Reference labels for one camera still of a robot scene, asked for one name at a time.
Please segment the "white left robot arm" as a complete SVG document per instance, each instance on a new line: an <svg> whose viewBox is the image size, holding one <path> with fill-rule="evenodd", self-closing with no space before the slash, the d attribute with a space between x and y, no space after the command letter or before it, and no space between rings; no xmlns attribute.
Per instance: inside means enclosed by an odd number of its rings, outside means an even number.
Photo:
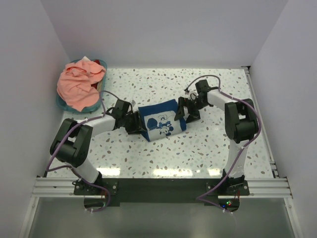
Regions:
<svg viewBox="0 0 317 238"><path fill-rule="evenodd" d="M104 109L101 115L84 119L65 119L50 147L51 158L46 171L69 168L86 184L101 187L102 174L89 161L92 137L104 132L124 128L128 134L145 131L139 111L130 102L118 99L114 107Z"/></svg>

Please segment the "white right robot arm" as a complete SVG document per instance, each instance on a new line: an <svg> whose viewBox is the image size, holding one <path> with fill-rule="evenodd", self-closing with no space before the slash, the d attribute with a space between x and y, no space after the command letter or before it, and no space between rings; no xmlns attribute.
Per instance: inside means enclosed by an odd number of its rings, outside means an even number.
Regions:
<svg viewBox="0 0 317 238"><path fill-rule="evenodd" d="M195 84L196 92L185 89L186 97L178 98L178 108L174 120L186 114L187 123L200 119L200 110L210 106L224 112L225 133L230 140L228 160L223 176L239 179L244 176L244 164L249 145L260 135L262 123L252 99L238 99L217 87L210 87L207 80Z"/></svg>

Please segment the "dark blue t shirt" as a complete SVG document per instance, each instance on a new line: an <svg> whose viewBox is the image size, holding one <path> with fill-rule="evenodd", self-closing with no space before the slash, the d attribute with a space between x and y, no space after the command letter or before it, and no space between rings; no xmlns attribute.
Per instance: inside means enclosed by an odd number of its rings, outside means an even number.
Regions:
<svg viewBox="0 0 317 238"><path fill-rule="evenodd" d="M174 120L177 109L178 103L175 99L139 107L140 118L146 128L141 135L150 142L185 131L187 129L185 119Z"/></svg>

